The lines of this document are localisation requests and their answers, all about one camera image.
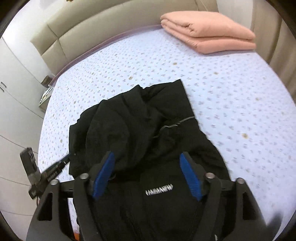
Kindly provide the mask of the black sweatshirt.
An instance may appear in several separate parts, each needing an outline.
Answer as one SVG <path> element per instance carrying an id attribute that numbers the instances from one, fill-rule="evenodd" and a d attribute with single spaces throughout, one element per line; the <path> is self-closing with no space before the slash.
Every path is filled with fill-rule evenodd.
<path id="1" fill-rule="evenodd" d="M 194 198 L 180 154 L 221 179 L 224 160 L 199 129 L 182 81 L 136 86 L 86 109 L 69 129 L 69 173 L 78 177 L 106 152 L 115 166 L 90 201 L 103 240 L 192 240 L 204 202 Z"/>

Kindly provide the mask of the white wardrobe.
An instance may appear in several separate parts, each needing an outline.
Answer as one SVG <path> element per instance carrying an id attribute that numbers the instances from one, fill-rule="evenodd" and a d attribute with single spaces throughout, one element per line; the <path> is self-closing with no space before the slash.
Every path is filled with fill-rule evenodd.
<path id="1" fill-rule="evenodd" d="M 38 154 L 44 119 L 38 106 L 43 92 L 44 87 L 1 39 L 1 213 L 22 240 L 36 202 L 28 194 L 30 183 L 20 152 L 31 147 Z"/>

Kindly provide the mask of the patterned lilac bed sheet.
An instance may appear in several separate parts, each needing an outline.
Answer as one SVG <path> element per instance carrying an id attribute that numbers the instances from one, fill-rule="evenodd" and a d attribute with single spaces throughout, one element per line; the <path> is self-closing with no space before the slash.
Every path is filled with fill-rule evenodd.
<path id="1" fill-rule="evenodd" d="M 81 240 L 275 240 L 295 224 L 295 103 L 255 52 L 203 56 L 163 29 L 65 71 L 39 166 L 68 156 L 42 199 L 46 234 Z"/>

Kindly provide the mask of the brown patterned bag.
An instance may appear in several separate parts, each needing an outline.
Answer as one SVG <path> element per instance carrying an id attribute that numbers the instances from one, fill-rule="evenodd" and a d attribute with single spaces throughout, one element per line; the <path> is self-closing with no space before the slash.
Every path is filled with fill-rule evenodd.
<path id="1" fill-rule="evenodd" d="M 43 87 L 46 87 L 46 88 L 49 88 L 49 87 L 52 87 L 55 83 L 55 77 L 52 78 L 51 76 L 47 75 L 43 81 L 41 82 L 41 85 Z"/>

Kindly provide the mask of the beige padded headboard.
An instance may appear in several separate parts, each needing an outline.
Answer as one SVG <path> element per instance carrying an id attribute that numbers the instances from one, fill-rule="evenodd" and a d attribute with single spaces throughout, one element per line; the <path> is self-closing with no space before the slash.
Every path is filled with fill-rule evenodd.
<path id="1" fill-rule="evenodd" d="M 70 62 L 130 30 L 158 25 L 171 11 L 218 11 L 216 1 L 71 1 L 45 21 L 32 37 L 53 75 Z"/>

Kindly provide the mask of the folded pink blanket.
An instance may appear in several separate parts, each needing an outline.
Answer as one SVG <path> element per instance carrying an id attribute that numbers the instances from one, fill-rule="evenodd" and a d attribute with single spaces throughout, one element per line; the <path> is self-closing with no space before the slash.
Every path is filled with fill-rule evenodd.
<path id="1" fill-rule="evenodd" d="M 211 11 L 173 11 L 161 16 L 166 32 L 200 54 L 255 50 L 255 33 Z"/>

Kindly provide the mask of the beige curtain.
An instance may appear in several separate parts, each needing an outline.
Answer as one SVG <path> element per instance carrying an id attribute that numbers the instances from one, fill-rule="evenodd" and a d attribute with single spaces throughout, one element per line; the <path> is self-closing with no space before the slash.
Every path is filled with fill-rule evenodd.
<path id="1" fill-rule="evenodd" d="M 267 1 L 253 1 L 251 30 L 256 51 L 281 79 L 295 100 L 295 36 Z"/>

